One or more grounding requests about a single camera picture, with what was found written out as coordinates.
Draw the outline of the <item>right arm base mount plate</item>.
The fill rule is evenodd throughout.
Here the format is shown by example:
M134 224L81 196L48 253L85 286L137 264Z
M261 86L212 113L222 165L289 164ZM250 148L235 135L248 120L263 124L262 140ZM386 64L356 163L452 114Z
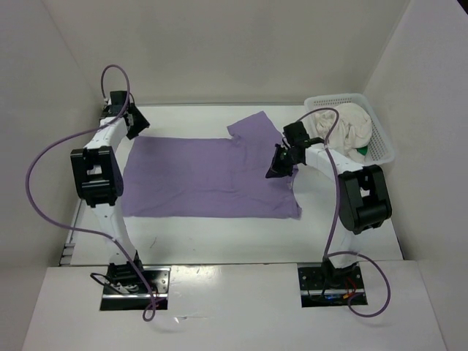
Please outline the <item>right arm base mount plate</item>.
M298 265L298 282L301 293L301 307L367 305L367 298L361 268L356 265L344 278L328 283L319 263Z

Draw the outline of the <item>purple t-shirt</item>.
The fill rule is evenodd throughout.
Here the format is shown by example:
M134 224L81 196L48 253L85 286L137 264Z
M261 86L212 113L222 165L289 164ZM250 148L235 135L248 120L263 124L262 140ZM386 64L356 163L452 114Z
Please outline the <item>purple t-shirt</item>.
M263 111L228 138L135 139L124 168L125 217L300 219L292 176L266 178L280 132Z

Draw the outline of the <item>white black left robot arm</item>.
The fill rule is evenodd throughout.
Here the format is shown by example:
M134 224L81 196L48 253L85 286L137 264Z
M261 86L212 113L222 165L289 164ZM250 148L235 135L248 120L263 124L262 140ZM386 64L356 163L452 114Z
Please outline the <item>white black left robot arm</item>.
M120 201L124 181L115 151L124 138L134 139L149 123L133 102L118 121L112 122L120 109L120 105L108 104L102 111L101 129L83 148L72 150L70 159L78 197L94 212L101 231L110 236L107 242L116 242L126 251L115 248L110 253L107 286L116 293L128 294L144 288L146 274L124 223Z

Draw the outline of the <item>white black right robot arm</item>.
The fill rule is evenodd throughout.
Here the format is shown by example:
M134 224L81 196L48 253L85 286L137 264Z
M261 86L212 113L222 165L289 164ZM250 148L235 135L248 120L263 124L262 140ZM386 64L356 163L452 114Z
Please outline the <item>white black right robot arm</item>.
M358 236L391 217L385 176L378 165L363 166L318 143L308 148L276 144L265 177L291 176L299 164L319 170L335 183L336 204L320 275L324 287L338 287L357 265L362 247Z

